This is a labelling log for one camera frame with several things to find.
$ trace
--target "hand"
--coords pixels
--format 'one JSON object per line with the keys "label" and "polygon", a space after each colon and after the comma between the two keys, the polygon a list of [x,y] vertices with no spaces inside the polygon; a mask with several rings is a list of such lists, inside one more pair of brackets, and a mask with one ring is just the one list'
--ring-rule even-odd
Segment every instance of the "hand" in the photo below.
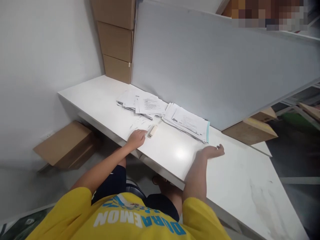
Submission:
{"label": "hand", "polygon": [[129,146],[132,151],[136,150],[138,147],[141,147],[146,139],[145,135],[147,134],[146,130],[135,130],[131,133],[128,141],[127,146]]}
{"label": "hand", "polygon": [[200,152],[206,159],[220,157],[224,155],[224,148],[222,144],[217,147],[208,146],[201,150]]}

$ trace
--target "desk surface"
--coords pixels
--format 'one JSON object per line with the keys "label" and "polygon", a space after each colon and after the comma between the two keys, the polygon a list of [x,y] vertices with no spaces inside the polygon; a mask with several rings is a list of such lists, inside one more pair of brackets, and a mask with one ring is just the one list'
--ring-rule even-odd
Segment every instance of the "desk surface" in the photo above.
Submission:
{"label": "desk surface", "polygon": [[[125,90],[135,88],[101,76],[59,94],[127,140],[136,128],[149,130],[156,121],[138,116],[116,104]],[[266,239],[308,239],[269,157],[209,128],[209,143],[222,144],[225,155],[208,161],[207,198]],[[140,150],[184,181],[195,153],[205,145],[164,122]]]}

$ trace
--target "stacked cardboard boxes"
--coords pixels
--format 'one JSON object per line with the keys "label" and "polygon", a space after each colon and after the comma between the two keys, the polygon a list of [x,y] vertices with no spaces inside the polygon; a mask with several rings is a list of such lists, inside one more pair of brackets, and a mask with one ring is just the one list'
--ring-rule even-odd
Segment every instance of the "stacked cardboard boxes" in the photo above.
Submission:
{"label": "stacked cardboard boxes", "polygon": [[91,130],[73,121],[33,150],[50,165],[73,170],[79,169],[100,145]]}
{"label": "stacked cardboard boxes", "polygon": [[222,133],[247,145],[264,142],[278,137],[275,131],[265,123],[276,117],[272,108],[268,108],[223,130]]}
{"label": "stacked cardboard boxes", "polygon": [[135,0],[91,0],[106,76],[130,84]]}

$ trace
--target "electrical outlet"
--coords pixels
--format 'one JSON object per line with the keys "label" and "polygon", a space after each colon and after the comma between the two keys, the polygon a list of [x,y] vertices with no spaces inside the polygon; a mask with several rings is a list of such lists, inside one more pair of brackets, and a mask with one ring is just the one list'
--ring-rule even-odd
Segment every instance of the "electrical outlet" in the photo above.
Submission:
{"label": "electrical outlet", "polygon": [[54,131],[51,131],[51,132],[47,133],[46,135],[42,136],[40,139],[42,141],[44,141],[44,140],[48,139],[49,137],[51,137],[54,133],[55,133]]}

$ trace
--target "paper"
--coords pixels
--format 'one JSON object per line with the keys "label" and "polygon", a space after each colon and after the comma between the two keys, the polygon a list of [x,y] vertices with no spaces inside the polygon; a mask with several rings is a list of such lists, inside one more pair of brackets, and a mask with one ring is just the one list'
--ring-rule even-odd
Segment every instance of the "paper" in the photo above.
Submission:
{"label": "paper", "polygon": [[206,135],[208,122],[203,118],[188,112],[182,107],[176,110],[172,120],[198,135]]}
{"label": "paper", "polygon": [[162,117],[162,120],[177,128],[178,130],[180,130],[181,132],[184,132],[186,134],[188,134],[189,136],[193,137],[194,139],[198,140],[199,142],[202,142],[202,143],[208,143],[208,139],[207,139],[207,132],[208,132],[208,128],[209,128],[209,122],[208,121],[205,121],[202,123],[203,125],[201,126],[201,129],[202,127],[204,127],[204,125],[206,124],[206,130],[205,130],[205,134],[203,135],[199,135],[193,131],[191,131],[190,129],[178,124],[176,121],[172,120],[174,114],[176,113],[176,111],[178,111],[180,109],[180,106],[178,106],[177,104],[175,103],[169,103],[168,104],[168,107],[166,109],[166,113],[165,115]]}
{"label": "paper", "polygon": [[164,115],[166,104],[158,97],[150,94],[141,94],[135,97],[136,113]]}
{"label": "paper", "polygon": [[117,98],[117,105],[152,121],[156,115],[160,116],[165,123],[179,131],[201,143],[208,143],[210,122],[175,103],[167,104],[151,93],[132,89]]}

